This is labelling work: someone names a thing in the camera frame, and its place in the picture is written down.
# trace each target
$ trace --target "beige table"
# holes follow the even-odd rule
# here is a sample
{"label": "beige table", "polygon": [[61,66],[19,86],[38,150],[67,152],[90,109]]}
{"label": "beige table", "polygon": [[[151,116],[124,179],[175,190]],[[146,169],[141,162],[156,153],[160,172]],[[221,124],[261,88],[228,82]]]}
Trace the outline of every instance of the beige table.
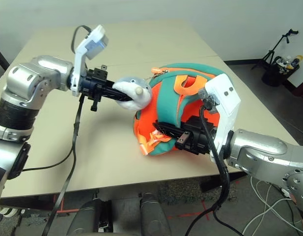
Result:
{"label": "beige table", "polygon": [[[157,35],[156,31],[152,33],[154,38],[159,37],[156,41],[150,39],[151,26],[154,29],[163,29],[159,31],[160,35]],[[159,21],[105,27],[111,44],[88,65],[94,67],[102,63],[108,64],[110,80],[115,81],[126,75],[146,78],[151,75],[151,67],[174,62],[197,62],[217,67],[232,78],[242,100],[235,128],[277,136],[296,144],[248,87],[186,24],[179,21]],[[73,60],[68,47],[72,31],[73,28],[64,28],[37,33],[13,64],[29,61],[33,56],[41,54]],[[176,37],[178,31],[187,31],[192,37],[181,40],[182,35]],[[124,32],[128,32],[128,44],[123,48],[123,52],[118,52],[115,48],[122,48],[121,35]],[[159,49],[170,53],[162,55]],[[5,78],[6,75],[0,81],[0,91],[5,84]],[[176,151],[155,157],[142,156],[133,135],[133,112],[121,109],[115,101],[107,98],[103,98],[99,103],[96,113],[90,111],[90,106],[91,101],[87,100],[83,107],[77,140],[77,165],[68,191],[218,173],[208,155],[196,156],[185,151]],[[78,99],[73,97],[70,91],[54,90],[49,94],[29,140],[32,148],[26,168],[53,164],[67,154],[77,107]],[[52,169],[22,173],[18,178],[6,183],[2,196],[59,192],[71,165],[72,159]]]}

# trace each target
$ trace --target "white wall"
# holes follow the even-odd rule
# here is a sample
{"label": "white wall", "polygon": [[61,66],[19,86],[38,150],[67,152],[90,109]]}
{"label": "white wall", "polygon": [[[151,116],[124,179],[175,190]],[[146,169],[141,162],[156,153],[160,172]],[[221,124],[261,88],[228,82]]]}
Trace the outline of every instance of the white wall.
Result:
{"label": "white wall", "polygon": [[286,31],[285,16],[295,14],[290,4],[297,1],[303,0],[0,0],[0,50],[12,61],[45,27],[183,18],[223,60],[256,59]]}
{"label": "white wall", "polygon": [[[288,14],[288,21],[285,25],[285,32],[287,33],[289,29],[298,30],[297,35],[289,37],[290,43],[287,44],[286,40],[283,41],[277,46],[275,51],[275,56],[291,56],[292,58],[296,55],[303,55],[303,0],[296,1],[293,12]],[[288,79],[294,86],[299,86],[303,82],[303,61],[300,63],[300,68]]]}

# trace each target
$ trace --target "white cable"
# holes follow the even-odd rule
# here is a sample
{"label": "white cable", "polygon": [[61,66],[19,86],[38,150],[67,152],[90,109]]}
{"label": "white cable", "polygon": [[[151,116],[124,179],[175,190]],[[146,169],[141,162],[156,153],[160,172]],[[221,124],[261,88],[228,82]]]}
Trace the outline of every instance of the white cable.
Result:
{"label": "white cable", "polygon": [[291,124],[290,122],[288,122],[287,120],[285,120],[284,118],[282,118],[281,116],[278,116],[277,114],[275,114],[277,117],[279,117],[281,120],[283,120],[284,122],[286,122],[288,125],[292,126],[293,128],[295,128],[296,130],[298,130],[299,132],[301,132],[303,134],[303,131],[300,130],[299,128],[297,128],[295,125]]}
{"label": "white cable", "polygon": [[[276,201],[276,202],[275,202],[271,207],[269,207],[265,212],[260,213],[259,215],[255,216],[253,219],[251,219],[251,220],[249,221],[249,223],[245,226],[245,228],[244,228],[242,234],[245,233],[246,229],[251,225],[251,223],[252,223],[255,219],[257,219],[257,218],[258,218],[259,216],[261,216],[261,215],[266,214],[266,213],[267,213],[268,211],[270,211],[276,204],[278,204],[279,202],[284,201],[284,200],[291,201],[291,199],[289,199],[289,198],[282,198],[282,199],[279,199],[278,201]],[[295,228],[297,231],[303,233],[302,230],[299,230],[298,228],[294,227],[293,225],[290,224],[290,226],[292,226],[293,228]]]}
{"label": "white cable", "polygon": [[[260,181],[258,181],[257,182],[257,184],[256,184],[256,195],[259,197],[259,200],[261,200],[262,202],[264,201],[264,199],[262,198],[262,196],[260,195],[260,193],[259,193],[259,190],[258,190],[258,184],[260,183],[260,182],[262,182],[261,180]],[[281,219],[282,221],[287,221],[287,222],[289,222],[290,224],[292,224],[293,222],[292,221],[288,221],[288,220],[286,220],[286,219],[284,219],[281,215],[279,215],[278,214],[278,212],[276,211],[276,210],[274,210],[274,209],[272,209],[272,212],[279,218],[279,219]]]}
{"label": "white cable", "polygon": [[[272,187],[272,185],[270,185],[269,188],[268,188],[268,190],[267,190],[265,202],[267,202],[267,200],[268,200],[269,191],[270,191],[271,187]],[[266,211],[266,207],[267,207],[267,205],[264,204],[264,212]],[[251,236],[254,236],[254,235],[255,235],[256,231],[258,230],[258,228],[260,227],[261,223],[263,222],[264,217],[265,217],[265,215],[263,215],[263,216],[261,217],[261,220],[259,221],[259,223],[258,223],[256,229],[254,230],[254,232],[253,232],[253,234],[252,234]]]}
{"label": "white cable", "polygon": [[[264,213],[267,213],[269,210],[272,210],[272,211],[274,211],[274,212],[277,214],[277,216],[279,216],[279,218],[280,218],[282,221],[284,221],[285,223],[287,223],[288,225],[290,225],[292,228],[296,229],[297,231],[303,233],[302,230],[300,230],[300,229],[294,227],[292,224],[290,224],[288,221],[286,221],[284,218],[282,218],[282,217],[273,209],[273,207],[275,206],[275,204],[278,203],[278,202],[276,202],[274,205],[270,206],[269,204],[267,204],[267,202],[265,202],[265,201],[258,195],[258,193],[256,192],[256,190],[255,190],[255,188],[254,188],[254,186],[253,186],[253,184],[252,184],[252,177],[250,177],[250,183],[251,183],[251,186],[252,186],[254,192],[256,193],[257,197],[258,197],[264,204],[266,204],[266,205],[269,207],[265,212],[263,212],[263,213],[260,214],[260,215],[263,215]],[[291,199],[289,199],[289,198],[283,198],[283,199],[280,199],[280,200],[291,200]]]}

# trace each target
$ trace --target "black rubber sleeve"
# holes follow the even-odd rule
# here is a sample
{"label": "black rubber sleeve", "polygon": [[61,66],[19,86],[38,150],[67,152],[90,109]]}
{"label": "black rubber sleeve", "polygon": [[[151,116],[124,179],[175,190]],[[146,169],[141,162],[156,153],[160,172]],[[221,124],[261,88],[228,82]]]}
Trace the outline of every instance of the black rubber sleeve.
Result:
{"label": "black rubber sleeve", "polygon": [[32,110],[0,100],[0,125],[18,130],[30,129],[39,110]]}

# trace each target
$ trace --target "black bin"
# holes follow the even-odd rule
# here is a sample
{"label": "black bin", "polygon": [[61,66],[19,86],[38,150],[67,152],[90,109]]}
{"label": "black bin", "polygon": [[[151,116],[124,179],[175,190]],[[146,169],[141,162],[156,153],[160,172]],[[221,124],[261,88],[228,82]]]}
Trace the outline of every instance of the black bin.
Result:
{"label": "black bin", "polygon": [[277,63],[273,63],[268,70],[265,72],[261,80],[272,87],[278,87],[284,81],[286,81],[296,70],[299,69],[299,65],[297,65],[293,70],[288,70],[278,65]]}

